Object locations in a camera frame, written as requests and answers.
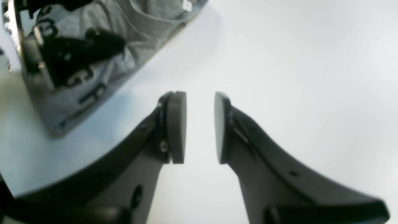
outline clothing tag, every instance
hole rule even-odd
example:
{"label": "clothing tag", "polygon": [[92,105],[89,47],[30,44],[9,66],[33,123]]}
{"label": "clothing tag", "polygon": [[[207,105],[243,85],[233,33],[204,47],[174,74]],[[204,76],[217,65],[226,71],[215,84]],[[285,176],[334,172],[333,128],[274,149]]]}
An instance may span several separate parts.
{"label": "clothing tag", "polygon": [[192,11],[192,3],[188,0],[182,0],[182,9],[185,11]]}

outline folded shirt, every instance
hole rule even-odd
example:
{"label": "folded shirt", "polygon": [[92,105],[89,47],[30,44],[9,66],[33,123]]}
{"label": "folded shirt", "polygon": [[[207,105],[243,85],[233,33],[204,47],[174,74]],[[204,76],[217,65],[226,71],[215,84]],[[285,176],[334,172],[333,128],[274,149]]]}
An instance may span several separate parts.
{"label": "folded shirt", "polygon": [[122,53],[76,74],[79,84],[47,89],[42,76],[23,76],[31,101],[52,136],[61,137],[79,124],[145,64],[175,33],[197,15],[207,0],[94,0],[69,12],[60,5],[42,8],[36,25],[45,37],[84,39],[97,27],[120,35]]}

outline fabric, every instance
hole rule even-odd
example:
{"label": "fabric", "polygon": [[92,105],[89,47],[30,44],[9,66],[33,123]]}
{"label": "fabric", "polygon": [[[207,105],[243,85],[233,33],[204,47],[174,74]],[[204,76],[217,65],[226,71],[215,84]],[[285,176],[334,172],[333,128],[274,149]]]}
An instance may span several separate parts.
{"label": "fabric", "polygon": [[[69,12],[60,5],[46,6],[37,18],[43,36],[84,39],[86,31],[100,27],[126,40],[123,53],[90,65],[74,74],[66,85],[49,92],[40,75],[24,76],[31,101],[52,136],[63,136],[111,96],[175,33],[197,15],[207,0],[94,0]],[[73,85],[74,79],[80,79]]]}

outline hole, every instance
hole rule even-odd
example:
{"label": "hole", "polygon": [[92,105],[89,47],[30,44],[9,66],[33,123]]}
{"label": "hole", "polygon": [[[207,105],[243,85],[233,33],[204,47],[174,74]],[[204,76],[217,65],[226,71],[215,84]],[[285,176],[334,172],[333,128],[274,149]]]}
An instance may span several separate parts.
{"label": "hole", "polygon": [[290,173],[290,175],[292,175],[294,177],[298,177],[299,176],[299,173],[295,172],[295,171],[290,171],[289,173]]}
{"label": "hole", "polygon": [[141,199],[142,199],[142,187],[138,185],[134,190],[133,196],[131,197],[131,203],[130,203],[131,209],[135,209],[136,207],[138,207]]}
{"label": "hole", "polygon": [[71,57],[72,57],[71,53],[66,53],[64,56],[64,60],[69,61]]}

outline white background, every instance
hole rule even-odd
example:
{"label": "white background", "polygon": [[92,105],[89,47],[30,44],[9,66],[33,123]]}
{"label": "white background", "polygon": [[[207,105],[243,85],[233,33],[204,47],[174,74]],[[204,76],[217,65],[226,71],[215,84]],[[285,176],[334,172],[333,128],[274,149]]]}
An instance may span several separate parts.
{"label": "white background", "polygon": [[217,162],[219,90],[307,166],[382,198],[398,223],[395,0],[212,0],[62,140],[47,137],[20,75],[1,64],[0,172],[14,196],[95,161],[181,90],[185,164],[162,168],[148,224],[248,223],[237,176]]}

